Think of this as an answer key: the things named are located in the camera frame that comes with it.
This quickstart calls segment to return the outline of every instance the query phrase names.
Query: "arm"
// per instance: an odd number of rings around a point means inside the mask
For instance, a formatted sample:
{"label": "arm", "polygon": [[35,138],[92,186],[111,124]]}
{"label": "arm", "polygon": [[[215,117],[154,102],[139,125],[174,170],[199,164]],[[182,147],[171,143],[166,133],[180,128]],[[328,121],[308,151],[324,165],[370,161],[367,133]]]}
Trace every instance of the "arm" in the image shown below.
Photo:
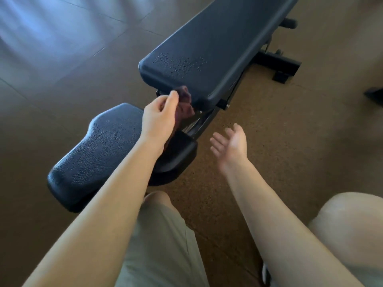
{"label": "arm", "polygon": [[214,133],[211,150],[279,286],[363,285],[290,211],[246,156],[246,136],[234,124],[229,140]]}
{"label": "arm", "polygon": [[24,286],[114,286],[154,164],[173,130],[177,104],[178,94],[172,92],[146,106],[136,145]]}

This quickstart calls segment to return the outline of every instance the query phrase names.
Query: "black padded cushion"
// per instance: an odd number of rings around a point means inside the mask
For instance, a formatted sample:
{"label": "black padded cushion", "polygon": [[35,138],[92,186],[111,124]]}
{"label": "black padded cushion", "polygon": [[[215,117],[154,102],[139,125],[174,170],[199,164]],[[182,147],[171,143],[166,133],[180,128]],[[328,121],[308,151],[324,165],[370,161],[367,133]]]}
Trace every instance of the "black padded cushion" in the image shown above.
{"label": "black padded cushion", "polygon": [[141,77],[163,92],[186,85],[196,109],[213,109],[297,1],[215,0],[141,60]]}
{"label": "black padded cushion", "polygon": [[[48,174],[48,187],[69,211],[81,211],[129,153],[141,134],[143,110],[121,104],[96,116],[81,142]],[[176,131],[158,159],[150,185],[173,181],[193,161],[197,143]]]}

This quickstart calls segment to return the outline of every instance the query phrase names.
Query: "tiled floor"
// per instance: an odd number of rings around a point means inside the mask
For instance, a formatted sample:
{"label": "tiled floor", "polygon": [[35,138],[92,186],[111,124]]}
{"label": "tiled floor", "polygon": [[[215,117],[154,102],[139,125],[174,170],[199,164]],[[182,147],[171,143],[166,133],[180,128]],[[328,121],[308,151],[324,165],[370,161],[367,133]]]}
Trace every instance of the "tiled floor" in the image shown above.
{"label": "tiled floor", "polygon": [[[92,117],[155,92],[139,60],[212,0],[0,1],[0,282],[20,286],[74,219],[46,175]],[[271,50],[303,62],[286,85],[253,66],[226,112],[199,138],[198,156],[169,193],[196,231],[211,286],[256,286],[260,258],[208,150],[237,122],[249,158],[307,223],[332,195],[383,196],[383,109],[362,92],[383,86],[383,0],[300,0],[296,30]]]}

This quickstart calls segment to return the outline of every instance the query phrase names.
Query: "hand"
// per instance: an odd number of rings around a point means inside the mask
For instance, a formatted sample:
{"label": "hand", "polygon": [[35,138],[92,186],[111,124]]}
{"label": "hand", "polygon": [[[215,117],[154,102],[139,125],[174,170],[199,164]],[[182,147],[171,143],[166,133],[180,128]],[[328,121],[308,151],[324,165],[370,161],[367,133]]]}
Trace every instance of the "hand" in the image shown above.
{"label": "hand", "polygon": [[178,100],[177,91],[171,91],[169,96],[159,96],[144,109],[140,141],[151,144],[158,156],[164,151],[165,142],[173,132]]}
{"label": "hand", "polygon": [[245,132],[238,124],[234,124],[233,129],[225,129],[229,139],[219,133],[214,133],[213,137],[210,138],[210,142],[213,145],[210,149],[217,156],[218,168],[223,175],[230,171],[230,167],[233,164],[247,159]]}

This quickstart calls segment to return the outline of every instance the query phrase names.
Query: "black weight bench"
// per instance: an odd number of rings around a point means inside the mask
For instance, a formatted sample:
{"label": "black weight bench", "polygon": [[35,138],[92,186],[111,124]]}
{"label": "black weight bench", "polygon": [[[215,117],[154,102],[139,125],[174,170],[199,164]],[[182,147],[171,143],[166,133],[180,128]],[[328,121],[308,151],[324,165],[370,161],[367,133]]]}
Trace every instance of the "black weight bench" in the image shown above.
{"label": "black weight bench", "polygon": [[[142,79],[168,94],[186,85],[197,115],[171,139],[158,159],[149,185],[176,179],[196,156],[196,139],[220,109],[229,107],[242,74],[251,63],[276,71],[285,83],[300,62],[261,47],[278,26],[295,28],[286,18],[298,0],[215,0],[139,63]],[[48,186],[69,211],[79,212],[129,153],[141,133],[143,111],[121,104],[95,117],[84,139],[50,171]]]}

